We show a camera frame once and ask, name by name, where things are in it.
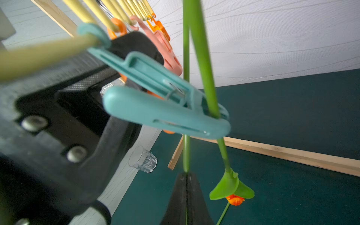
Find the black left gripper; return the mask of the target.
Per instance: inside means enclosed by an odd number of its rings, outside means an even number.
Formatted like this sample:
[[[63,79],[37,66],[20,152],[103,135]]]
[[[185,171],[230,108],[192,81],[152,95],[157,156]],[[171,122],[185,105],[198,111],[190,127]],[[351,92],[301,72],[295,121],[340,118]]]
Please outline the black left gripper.
[[[1,84],[1,224],[68,225],[99,201],[141,125],[110,116],[101,88],[117,71],[82,51]]]

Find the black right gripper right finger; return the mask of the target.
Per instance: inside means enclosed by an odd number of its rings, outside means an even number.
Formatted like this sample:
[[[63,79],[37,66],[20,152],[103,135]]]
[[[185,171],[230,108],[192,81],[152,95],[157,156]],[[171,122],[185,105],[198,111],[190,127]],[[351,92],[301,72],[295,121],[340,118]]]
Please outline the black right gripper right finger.
[[[187,174],[187,224],[213,225],[207,205],[195,173]]]

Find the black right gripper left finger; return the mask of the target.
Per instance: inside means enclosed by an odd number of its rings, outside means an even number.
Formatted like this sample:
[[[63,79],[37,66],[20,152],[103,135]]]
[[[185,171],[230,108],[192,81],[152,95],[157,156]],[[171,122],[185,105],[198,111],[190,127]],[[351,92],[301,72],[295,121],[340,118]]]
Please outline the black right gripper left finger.
[[[161,225],[185,225],[187,223],[187,174],[180,173],[160,222]]]

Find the orange yellow tulip flower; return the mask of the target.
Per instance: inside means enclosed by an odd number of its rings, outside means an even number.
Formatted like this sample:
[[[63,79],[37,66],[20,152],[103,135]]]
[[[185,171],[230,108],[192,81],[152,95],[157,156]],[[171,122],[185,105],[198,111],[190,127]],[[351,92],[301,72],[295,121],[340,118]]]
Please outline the orange yellow tulip flower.
[[[189,29],[191,31],[208,109],[212,117],[219,119],[220,108],[213,77],[212,62],[201,1],[184,1],[183,6],[185,10],[183,16],[187,17]],[[217,224],[220,225],[231,204],[235,206],[240,205],[245,199],[253,198],[255,192],[242,183],[238,178],[238,173],[234,172],[231,168],[224,137],[217,139],[217,144],[224,162],[225,172],[220,182],[210,192],[209,198],[211,200],[231,198],[217,222]]]

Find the teal clothes clip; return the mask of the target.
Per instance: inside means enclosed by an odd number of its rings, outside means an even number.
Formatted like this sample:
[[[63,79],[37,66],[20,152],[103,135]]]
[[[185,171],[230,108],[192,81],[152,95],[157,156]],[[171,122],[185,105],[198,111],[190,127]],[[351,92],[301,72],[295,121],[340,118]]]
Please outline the teal clothes clip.
[[[140,89],[109,88],[103,95],[104,110],[122,120],[189,136],[219,139],[228,135],[228,111],[221,106],[220,118],[212,117],[205,94],[166,69],[156,56],[132,62],[138,74],[135,79],[126,77]]]

